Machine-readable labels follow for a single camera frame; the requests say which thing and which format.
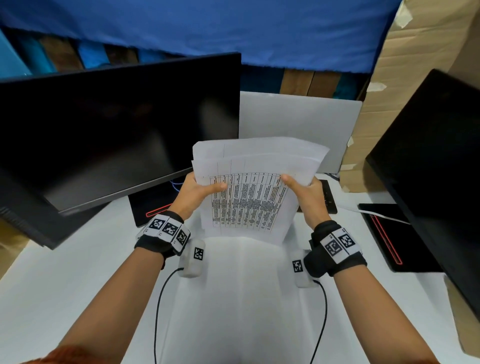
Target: black monitor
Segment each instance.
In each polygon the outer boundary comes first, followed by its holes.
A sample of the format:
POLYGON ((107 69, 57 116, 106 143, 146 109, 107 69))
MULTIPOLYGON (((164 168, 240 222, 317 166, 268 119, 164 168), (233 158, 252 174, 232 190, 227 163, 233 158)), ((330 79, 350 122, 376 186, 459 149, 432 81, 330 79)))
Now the black monitor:
POLYGON ((479 159, 480 91, 437 70, 367 156, 480 319, 479 159))
POLYGON ((196 142, 238 138, 240 67, 230 53, 1 82, 1 172, 63 217, 185 175, 196 142))

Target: monitor stand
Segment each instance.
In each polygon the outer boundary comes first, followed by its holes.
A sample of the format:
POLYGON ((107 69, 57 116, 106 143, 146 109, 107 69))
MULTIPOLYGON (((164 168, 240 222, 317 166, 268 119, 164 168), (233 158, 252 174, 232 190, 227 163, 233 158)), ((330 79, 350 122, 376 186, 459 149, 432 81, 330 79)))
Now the monitor stand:
MULTIPOLYGON (((395 204, 359 204, 359 209, 408 221, 395 204)), ((374 215, 362 215, 392 271, 443 272, 411 225, 374 215)))
MULTIPOLYGON (((179 177, 173 181, 181 183, 184 180, 185 177, 179 177)), ((170 181, 128 195, 135 225, 141 227, 154 215, 168 210, 177 195, 178 192, 175 191, 170 181)))

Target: blue sheet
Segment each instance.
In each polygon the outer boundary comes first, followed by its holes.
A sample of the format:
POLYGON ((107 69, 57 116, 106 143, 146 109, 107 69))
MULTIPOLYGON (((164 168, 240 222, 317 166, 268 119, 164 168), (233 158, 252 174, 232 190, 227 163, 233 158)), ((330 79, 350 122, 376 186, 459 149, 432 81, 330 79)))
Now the blue sheet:
POLYGON ((183 55, 370 72, 400 0, 2 0, 3 25, 183 55))

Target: desk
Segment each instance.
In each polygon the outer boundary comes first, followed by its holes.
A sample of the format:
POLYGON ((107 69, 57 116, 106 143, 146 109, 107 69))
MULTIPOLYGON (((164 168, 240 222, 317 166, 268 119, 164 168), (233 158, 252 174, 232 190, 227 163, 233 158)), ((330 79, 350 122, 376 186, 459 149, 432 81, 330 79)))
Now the desk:
MULTIPOLYGON (((392 202, 386 193, 346 194, 333 179, 318 177, 329 180, 340 206, 392 202)), ((360 242, 370 270, 439 361, 480 364, 480 359, 461 351, 443 274, 391 272, 363 217, 338 210, 333 218, 360 242)), ((187 226, 199 231, 197 213, 187 226)), ((55 348, 132 251, 138 230, 125 197, 110 203, 54 251, 29 242, 0 280, 2 364, 44 356, 55 348)), ((309 362, 324 316, 323 294, 320 289, 294 287, 283 254, 284 248, 296 242, 308 248, 309 235, 303 215, 297 214, 282 248, 242 238, 229 243, 220 238, 208 239, 208 274, 197 279, 173 277, 162 297, 157 352, 164 348, 163 362, 193 363, 189 355, 203 363, 205 351, 211 355, 210 363, 225 363, 226 355, 230 362, 309 362), (214 298, 220 303, 212 306, 214 298), (175 338, 181 338, 183 346, 175 345, 175 338)), ((166 277, 177 265, 178 258, 167 260, 123 363, 153 362, 156 301, 166 277)), ((322 277, 321 282, 328 298, 328 319, 316 362, 367 364, 333 279, 322 277)))

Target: masking tape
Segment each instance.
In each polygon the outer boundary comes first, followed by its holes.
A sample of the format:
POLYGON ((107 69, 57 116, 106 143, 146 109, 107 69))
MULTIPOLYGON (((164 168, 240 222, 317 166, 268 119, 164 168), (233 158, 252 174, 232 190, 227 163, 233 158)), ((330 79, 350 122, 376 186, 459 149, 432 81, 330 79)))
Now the masking tape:
POLYGON ((342 164, 340 170, 352 170, 357 164, 342 164))
POLYGON ((398 11, 396 12, 394 23, 403 29, 412 21, 412 19, 412 13, 405 5, 405 0, 402 0, 398 7, 398 11))
POLYGON ((378 92, 383 91, 387 88, 385 84, 381 82, 370 82, 367 87, 367 92, 378 92))

